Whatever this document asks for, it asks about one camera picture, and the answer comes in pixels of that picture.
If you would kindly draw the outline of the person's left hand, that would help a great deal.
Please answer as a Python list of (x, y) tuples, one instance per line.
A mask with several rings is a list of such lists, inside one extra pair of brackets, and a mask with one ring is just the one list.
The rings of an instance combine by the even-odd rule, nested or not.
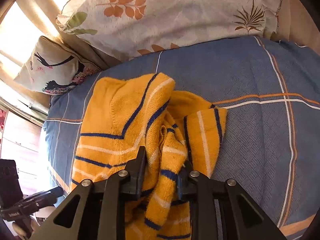
[(40, 225), (34, 217), (29, 216), (12, 223), (13, 230), (20, 239), (29, 239), (32, 234), (39, 229)]

